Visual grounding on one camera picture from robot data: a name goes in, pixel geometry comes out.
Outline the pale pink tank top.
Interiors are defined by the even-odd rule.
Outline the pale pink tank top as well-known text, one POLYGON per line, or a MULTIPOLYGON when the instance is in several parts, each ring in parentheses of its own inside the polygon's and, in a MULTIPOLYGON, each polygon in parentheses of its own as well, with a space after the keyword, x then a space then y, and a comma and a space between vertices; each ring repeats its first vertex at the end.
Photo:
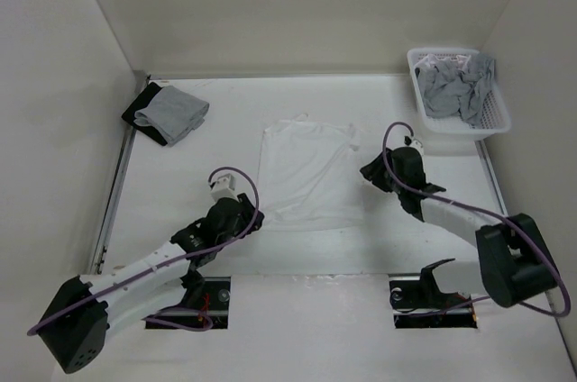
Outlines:
POLYGON ((472 59, 471 54, 427 54, 425 57, 425 66, 427 68, 436 67, 440 62, 447 62, 454 65, 457 69, 464 71, 472 59))

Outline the folded black tank top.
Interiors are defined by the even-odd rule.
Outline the folded black tank top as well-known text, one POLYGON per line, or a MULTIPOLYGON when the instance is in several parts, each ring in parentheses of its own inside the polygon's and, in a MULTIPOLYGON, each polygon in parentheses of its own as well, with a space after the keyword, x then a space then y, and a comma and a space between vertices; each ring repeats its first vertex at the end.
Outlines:
POLYGON ((142 126, 136 123, 135 114, 138 111, 146 108, 151 100, 160 92, 161 87, 156 83, 150 83, 146 86, 141 93, 133 100, 133 102, 128 106, 128 108, 123 112, 121 118, 128 125, 133 127, 135 130, 141 132, 142 134, 149 137, 151 140, 158 143, 160 146, 167 146, 167 141, 161 136, 160 132, 150 126, 142 126))

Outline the left aluminium table rail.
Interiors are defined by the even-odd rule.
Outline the left aluminium table rail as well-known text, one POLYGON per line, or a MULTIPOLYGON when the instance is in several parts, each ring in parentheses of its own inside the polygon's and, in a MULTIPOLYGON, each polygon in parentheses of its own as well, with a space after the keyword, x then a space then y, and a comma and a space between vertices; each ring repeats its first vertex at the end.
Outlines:
POLYGON ((86 268, 88 274, 98 274, 101 270, 110 239, 111 224, 114 221, 113 217, 117 209, 128 160, 132 152, 135 129, 123 120, 120 120, 120 123, 123 130, 121 144, 113 163, 112 180, 105 192, 104 206, 96 223, 96 234, 91 241, 91 250, 86 268))

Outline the right aluminium table rail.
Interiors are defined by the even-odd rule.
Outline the right aluminium table rail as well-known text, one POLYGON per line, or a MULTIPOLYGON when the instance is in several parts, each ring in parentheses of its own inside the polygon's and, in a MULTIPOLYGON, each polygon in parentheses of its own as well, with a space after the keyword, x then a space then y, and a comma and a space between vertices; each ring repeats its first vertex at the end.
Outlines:
POLYGON ((481 159, 484 174, 490 183, 490 193, 494 204, 497 206, 497 213, 505 217, 509 217, 508 209, 499 187, 497 175, 495 173, 495 169, 493 167, 485 141, 476 141, 475 147, 481 159))

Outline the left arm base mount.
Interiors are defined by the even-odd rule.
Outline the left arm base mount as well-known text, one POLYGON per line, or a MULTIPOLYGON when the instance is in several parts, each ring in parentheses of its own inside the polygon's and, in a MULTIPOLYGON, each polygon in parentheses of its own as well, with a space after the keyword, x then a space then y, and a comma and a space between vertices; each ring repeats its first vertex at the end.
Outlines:
POLYGON ((232 279, 196 276, 181 302, 145 320, 146 330, 226 330, 232 279))

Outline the white plastic basket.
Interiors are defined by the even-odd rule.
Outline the white plastic basket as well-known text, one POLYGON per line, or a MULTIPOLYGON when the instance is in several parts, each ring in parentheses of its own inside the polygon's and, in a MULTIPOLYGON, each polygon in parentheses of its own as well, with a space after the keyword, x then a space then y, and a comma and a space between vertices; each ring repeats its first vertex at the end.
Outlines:
POLYGON ((511 119, 497 85, 496 68, 492 83, 492 93, 487 97, 484 103, 480 125, 469 125, 465 123, 460 116, 434 119, 426 115, 423 99, 417 85, 415 68, 417 63, 423 57, 431 53, 476 55, 482 52, 475 49, 440 47, 414 48, 408 51, 407 60, 409 74, 415 92, 420 127, 425 139, 432 143, 443 144, 482 141, 491 135, 508 132, 511 128, 511 119))

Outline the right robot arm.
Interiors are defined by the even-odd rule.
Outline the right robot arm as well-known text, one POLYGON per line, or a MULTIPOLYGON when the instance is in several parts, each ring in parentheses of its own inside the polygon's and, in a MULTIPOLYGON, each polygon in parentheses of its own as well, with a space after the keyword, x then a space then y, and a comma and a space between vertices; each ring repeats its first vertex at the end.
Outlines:
POLYGON ((395 194, 407 214, 473 245, 482 289, 497 305, 521 305, 560 286, 559 272, 532 217, 505 217, 443 196, 445 189, 427 180, 416 148, 387 148, 360 173, 379 190, 395 194))

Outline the aluminium table rail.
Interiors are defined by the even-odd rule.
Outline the aluminium table rail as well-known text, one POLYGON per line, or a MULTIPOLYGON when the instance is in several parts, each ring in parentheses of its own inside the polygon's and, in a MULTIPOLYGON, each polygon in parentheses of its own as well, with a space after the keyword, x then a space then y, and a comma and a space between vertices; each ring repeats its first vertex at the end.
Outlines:
POLYGON ((481 159, 484 174, 490 183, 490 193, 494 204, 497 206, 497 213, 505 217, 509 217, 508 209, 499 187, 497 175, 495 173, 495 169, 493 167, 485 141, 476 141, 475 147, 481 159))
POLYGON ((98 274, 101 270, 110 239, 111 224, 114 221, 113 217, 117 209, 128 160, 132 152, 135 129, 123 120, 120 120, 120 123, 123 130, 121 144, 113 163, 112 180, 105 192, 104 206, 96 223, 96 234, 91 241, 91 250, 86 268, 88 274, 98 274))

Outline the white tank top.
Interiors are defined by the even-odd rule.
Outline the white tank top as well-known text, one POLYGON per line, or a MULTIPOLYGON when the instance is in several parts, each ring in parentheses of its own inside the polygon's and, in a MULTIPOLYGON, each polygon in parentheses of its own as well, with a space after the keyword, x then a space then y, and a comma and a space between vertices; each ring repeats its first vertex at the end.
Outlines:
POLYGON ((301 114, 264 130, 257 188, 262 228, 273 232, 342 229, 363 220, 361 134, 301 114))

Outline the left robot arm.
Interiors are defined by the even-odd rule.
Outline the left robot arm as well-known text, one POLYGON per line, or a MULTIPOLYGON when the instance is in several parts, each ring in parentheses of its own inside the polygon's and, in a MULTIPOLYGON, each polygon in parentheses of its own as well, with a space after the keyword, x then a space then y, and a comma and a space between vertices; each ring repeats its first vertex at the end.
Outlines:
POLYGON ((108 275, 65 281, 32 334, 41 338, 64 373, 76 373, 131 324, 178 305, 198 305, 204 285, 198 269, 225 246, 258 231, 263 220, 246 194, 223 197, 143 259, 108 275))

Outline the folded grey tank top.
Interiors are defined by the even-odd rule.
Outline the folded grey tank top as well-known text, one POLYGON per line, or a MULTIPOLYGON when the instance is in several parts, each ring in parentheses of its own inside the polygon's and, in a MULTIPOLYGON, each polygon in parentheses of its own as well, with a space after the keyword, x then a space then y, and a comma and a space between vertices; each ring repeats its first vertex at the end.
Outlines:
POLYGON ((134 122, 158 131, 169 146, 174 146, 204 123, 209 106, 205 100, 165 86, 146 107, 135 112, 134 122))

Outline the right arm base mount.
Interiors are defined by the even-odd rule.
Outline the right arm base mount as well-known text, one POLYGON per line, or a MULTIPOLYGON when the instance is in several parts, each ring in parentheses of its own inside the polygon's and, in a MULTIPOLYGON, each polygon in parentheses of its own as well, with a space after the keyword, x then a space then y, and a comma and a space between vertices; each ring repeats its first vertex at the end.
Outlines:
POLYGON ((396 329, 476 329, 470 295, 442 292, 435 269, 454 259, 441 259, 418 273, 389 276, 389 303, 396 329))

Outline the crumpled grey tank top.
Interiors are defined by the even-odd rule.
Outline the crumpled grey tank top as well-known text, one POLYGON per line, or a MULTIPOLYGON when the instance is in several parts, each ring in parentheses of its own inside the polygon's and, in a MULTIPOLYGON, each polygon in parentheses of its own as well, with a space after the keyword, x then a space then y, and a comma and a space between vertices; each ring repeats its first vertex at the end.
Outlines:
POLYGON ((483 53, 472 55, 464 71, 447 62, 427 68, 423 57, 415 73, 426 115, 434 119, 460 116, 469 125, 480 125, 495 67, 496 60, 483 53))

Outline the white front cover board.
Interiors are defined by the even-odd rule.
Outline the white front cover board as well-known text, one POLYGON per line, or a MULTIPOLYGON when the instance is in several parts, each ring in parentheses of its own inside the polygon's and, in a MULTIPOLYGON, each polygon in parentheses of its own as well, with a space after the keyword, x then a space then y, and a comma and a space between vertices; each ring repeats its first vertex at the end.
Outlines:
POLYGON ((476 306, 474 329, 398 329, 383 276, 237 276, 229 324, 131 327, 75 381, 573 381, 553 319, 476 306))

